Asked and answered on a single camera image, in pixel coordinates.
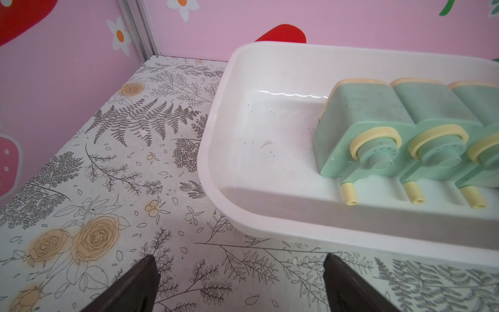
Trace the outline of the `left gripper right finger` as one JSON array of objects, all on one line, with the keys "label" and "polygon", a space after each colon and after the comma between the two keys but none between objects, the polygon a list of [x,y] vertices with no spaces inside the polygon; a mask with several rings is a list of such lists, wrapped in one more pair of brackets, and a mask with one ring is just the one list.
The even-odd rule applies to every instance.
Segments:
[{"label": "left gripper right finger", "polygon": [[324,284],[331,311],[399,312],[336,255],[328,254],[324,260]]}]

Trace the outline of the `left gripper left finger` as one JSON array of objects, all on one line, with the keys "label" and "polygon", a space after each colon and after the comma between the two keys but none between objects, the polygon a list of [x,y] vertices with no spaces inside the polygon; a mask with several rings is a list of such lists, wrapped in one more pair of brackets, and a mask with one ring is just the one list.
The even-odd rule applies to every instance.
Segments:
[{"label": "left gripper left finger", "polygon": [[83,311],[153,311],[160,279],[155,258],[146,256]]}]

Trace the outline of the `green sharpener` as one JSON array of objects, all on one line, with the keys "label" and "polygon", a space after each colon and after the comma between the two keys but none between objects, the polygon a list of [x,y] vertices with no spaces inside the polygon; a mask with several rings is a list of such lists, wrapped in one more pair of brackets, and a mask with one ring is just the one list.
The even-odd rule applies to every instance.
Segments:
[{"label": "green sharpener", "polygon": [[449,87],[482,124],[470,133],[465,155],[469,166],[456,187],[471,208],[485,208],[487,202],[478,187],[498,187],[498,85],[457,81]]},{"label": "green sharpener", "polygon": [[404,151],[416,125],[390,84],[344,79],[331,91],[313,135],[320,175],[337,178],[347,205],[358,203],[355,182],[399,176],[411,163]]},{"label": "green sharpener", "polygon": [[423,204],[420,179],[455,181],[466,167],[464,154],[470,139],[483,125],[446,84],[420,78],[400,78],[391,83],[415,123],[408,144],[414,165],[400,177],[412,204]]}]

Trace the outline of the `white plastic storage tray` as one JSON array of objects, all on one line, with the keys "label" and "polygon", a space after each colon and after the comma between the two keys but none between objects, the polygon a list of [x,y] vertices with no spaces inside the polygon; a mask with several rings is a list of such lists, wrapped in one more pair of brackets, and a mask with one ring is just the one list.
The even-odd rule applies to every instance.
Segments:
[{"label": "white plastic storage tray", "polygon": [[198,152],[209,200],[241,232],[296,237],[473,265],[498,265],[498,191],[472,209],[451,183],[421,181],[426,203],[408,202],[395,178],[356,183],[348,206],[337,180],[319,174],[318,119],[346,78],[498,82],[498,63],[474,57],[255,42],[231,56]]}]

